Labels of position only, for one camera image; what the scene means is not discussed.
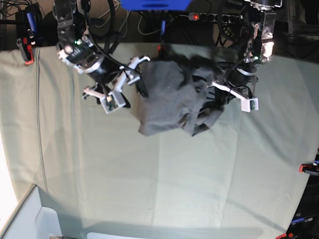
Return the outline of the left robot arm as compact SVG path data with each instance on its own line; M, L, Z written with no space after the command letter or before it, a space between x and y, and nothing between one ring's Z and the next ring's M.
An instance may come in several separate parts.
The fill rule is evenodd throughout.
M258 81L255 75L259 65L270 61L274 47L275 8L282 6L276 0L245 0L239 19L223 20L226 1L221 1L217 12L220 35L231 41L238 59L225 69L221 78L212 81L227 99L240 100L241 111L250 113L259 109L254 91Z

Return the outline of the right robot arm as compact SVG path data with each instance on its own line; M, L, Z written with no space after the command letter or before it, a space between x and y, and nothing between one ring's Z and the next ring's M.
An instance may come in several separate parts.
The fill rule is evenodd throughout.
M142 79L140 64L149 62L148 56L133 57L128 64L114 59L112 54L119 44L119 33L111 25L106 33L105 46L100 47L91 32L88 0L56 0L53 14L57 20L57 57L79 74L86 74L95 85L85 87L82 98L95 97L105 113L130 108L123 94L125 85Z

